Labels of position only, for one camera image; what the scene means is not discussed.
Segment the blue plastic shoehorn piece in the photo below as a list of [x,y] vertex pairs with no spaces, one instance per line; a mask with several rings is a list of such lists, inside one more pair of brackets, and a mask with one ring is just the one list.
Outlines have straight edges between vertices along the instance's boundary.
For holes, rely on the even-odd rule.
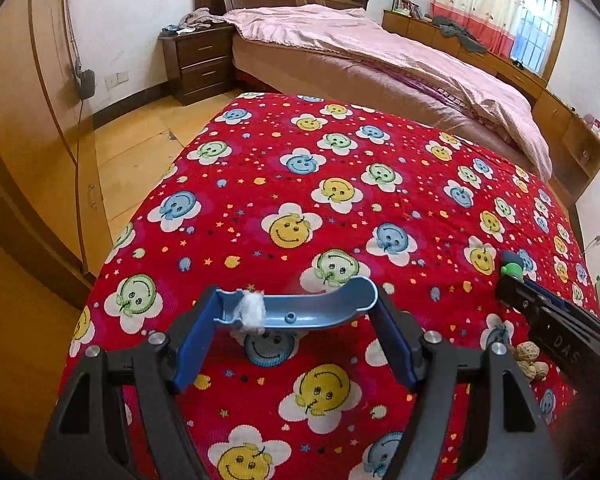
[[[238,330],[234,309],[243,290],[218,292],[221,316],[216,324]],[[350,278],[343,286],[324,294],[264,295],[265,330],[326,330],[354,321],[372,310],[377,299],[377,286],[364,276]]]

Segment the green capped small bottle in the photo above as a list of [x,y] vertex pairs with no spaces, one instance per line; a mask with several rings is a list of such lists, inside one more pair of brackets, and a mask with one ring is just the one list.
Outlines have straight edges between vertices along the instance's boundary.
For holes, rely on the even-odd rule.
[[501,258],[501,274],[508,275],[516,280],[524,279],[524,262],[516,252],[511,250],[502,250]]

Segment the white crumpled paper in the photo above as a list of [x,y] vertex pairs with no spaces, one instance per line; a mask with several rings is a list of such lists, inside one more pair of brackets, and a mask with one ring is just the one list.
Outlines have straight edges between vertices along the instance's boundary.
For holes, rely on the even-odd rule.
[[262,335],[265,332],[266,307],[262,292],[244,290],[234,309],[234,321],[242,333]]

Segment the long wooden cabinet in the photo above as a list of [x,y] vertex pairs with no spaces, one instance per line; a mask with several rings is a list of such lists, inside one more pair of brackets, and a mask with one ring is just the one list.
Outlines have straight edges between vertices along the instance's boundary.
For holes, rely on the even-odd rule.
[[417,18],[385,10],[381,25],[388,32],[480,68],[518,90],[530,103],[532,117],[550,148],[554,168],[550,186],[565,204],[577,203],[600,171],[600,138],[576,112],[547,90],[543,79],[490,52],[471,52],[457,37],[445,37],[437,26]]

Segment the red floral blanket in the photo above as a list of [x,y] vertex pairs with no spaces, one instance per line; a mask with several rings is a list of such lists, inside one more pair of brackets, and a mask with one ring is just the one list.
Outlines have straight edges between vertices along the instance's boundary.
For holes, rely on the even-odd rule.
[[[244,93],[181,152],[122,228],[68,364],[134,346],[205,287],[334,292],[370,278],[422,327],[484,349],[528,344],[498,257],[591,312],[595,289],[550,189],[475,142],[366,106]],[[178,396],[215,479],[378,479],[415,398],[368,318],[312,333],[219,332]]]

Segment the wooden wardrobe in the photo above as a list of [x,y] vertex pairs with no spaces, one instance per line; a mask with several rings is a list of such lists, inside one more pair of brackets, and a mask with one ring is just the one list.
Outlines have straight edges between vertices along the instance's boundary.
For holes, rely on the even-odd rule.
[[111,246],[68,0],[0,0],[0,245],[73,307]]

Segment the window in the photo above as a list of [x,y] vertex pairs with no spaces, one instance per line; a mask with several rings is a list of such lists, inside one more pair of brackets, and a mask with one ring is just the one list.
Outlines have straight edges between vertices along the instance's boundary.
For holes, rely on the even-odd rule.
[[566,30],[569,0],[524,0],[510,59],[545,82],[550,79]]

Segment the dark clothes pile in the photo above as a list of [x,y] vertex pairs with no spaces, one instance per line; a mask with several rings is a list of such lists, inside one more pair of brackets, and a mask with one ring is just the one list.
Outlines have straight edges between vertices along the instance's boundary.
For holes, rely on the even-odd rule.
[[439,29],[443,37],[455,37],[460,45],[469,52],[484,53],[488,50],[466,27],[446,16],[434,16],[431,23]]

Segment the black charger on wardrobe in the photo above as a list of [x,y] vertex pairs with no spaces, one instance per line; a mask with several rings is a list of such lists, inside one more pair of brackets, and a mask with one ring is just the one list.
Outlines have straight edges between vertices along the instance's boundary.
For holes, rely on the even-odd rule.
[[76,71],[76,92],[81,101],[91,99],[95,95],[96,77],[94,70]]

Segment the dark wooden nightstand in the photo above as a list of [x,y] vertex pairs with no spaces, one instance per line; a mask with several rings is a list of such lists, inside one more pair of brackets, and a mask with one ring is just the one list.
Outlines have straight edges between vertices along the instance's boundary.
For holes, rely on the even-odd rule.
[[182,105],[235,88],[234,26],[212,25],[183,35],[159,36],[169,89]]

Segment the pink duvet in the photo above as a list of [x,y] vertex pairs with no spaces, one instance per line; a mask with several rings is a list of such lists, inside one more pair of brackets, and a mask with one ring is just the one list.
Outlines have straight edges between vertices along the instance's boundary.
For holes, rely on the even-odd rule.
[[543,181],[550,149],[527,99],[483,70],[392,34],[362,9],[237,9],[238,70],[288,94],[376,108],[478,142]]

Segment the wooden bed frame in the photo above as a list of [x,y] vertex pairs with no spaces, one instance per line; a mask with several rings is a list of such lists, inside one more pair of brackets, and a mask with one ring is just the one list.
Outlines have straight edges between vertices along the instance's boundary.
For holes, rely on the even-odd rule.
[[388,32],[368,0],[194,0],[234,26],[238,70],[283,93],[358,104],[475,141],[553,174],[529,101],[453,55]]

